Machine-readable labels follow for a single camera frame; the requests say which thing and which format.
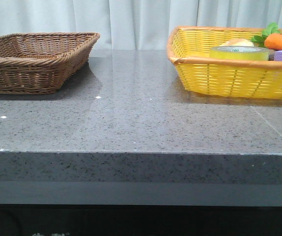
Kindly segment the orange toy carrot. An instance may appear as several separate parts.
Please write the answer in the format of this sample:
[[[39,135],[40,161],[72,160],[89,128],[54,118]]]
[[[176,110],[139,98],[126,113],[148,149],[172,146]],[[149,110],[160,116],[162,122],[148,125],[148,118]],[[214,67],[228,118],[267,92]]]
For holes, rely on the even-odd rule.
[[[279,31],[277,23],[270,23],[266,29],[261,32],[261,36],[255,35],[251,42],[259,47],[280,51],[282,50],[282,34]]]

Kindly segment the toy bread roll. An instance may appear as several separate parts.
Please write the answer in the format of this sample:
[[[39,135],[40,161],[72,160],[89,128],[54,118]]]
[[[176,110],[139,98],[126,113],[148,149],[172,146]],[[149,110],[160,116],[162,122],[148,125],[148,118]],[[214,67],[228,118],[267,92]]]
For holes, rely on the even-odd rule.
[[[220,47],[222,46],[248,46],[248,47],[253,47],[254,44],[244,38],[235,38],[235,39],[230,39],[226,42],[224,42],[223,44],[220,45]]]

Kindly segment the yellow clear tape roll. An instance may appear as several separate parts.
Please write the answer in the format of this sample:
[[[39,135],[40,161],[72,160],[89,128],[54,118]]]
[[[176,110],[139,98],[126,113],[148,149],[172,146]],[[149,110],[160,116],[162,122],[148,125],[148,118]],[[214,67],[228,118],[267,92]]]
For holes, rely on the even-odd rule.
[[[220,46],[211,48],[209,56],[215,59],[267,61],[269,50],[255,46]]]

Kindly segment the brown wicker basket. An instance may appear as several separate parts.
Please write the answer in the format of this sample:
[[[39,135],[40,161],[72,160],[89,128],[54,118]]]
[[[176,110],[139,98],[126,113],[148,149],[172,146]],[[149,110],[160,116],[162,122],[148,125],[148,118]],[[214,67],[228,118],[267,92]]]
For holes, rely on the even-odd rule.
[[[0,94],[52,94],[87,63],[96,32],[0,36]]]

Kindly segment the yellow woven basket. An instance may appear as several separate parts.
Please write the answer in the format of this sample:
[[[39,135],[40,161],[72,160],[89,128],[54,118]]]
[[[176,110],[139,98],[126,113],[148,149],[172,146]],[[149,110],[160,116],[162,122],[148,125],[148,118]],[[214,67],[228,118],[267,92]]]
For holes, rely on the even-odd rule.
[[[167,56],[184,89],[207,95],[282,99],[282,61],[210,58],[212,47],[234,38],[250,40],[262,28],[177,26]]]

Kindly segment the white curtain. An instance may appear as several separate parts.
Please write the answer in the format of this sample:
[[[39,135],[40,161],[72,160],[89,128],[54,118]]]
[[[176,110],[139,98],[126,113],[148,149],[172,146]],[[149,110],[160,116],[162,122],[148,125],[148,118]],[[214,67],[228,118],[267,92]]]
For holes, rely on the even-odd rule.
[[[97,49],[162,50],[176,26],[282,29],[282,0],[0,0],[0,35],[100,34]]]

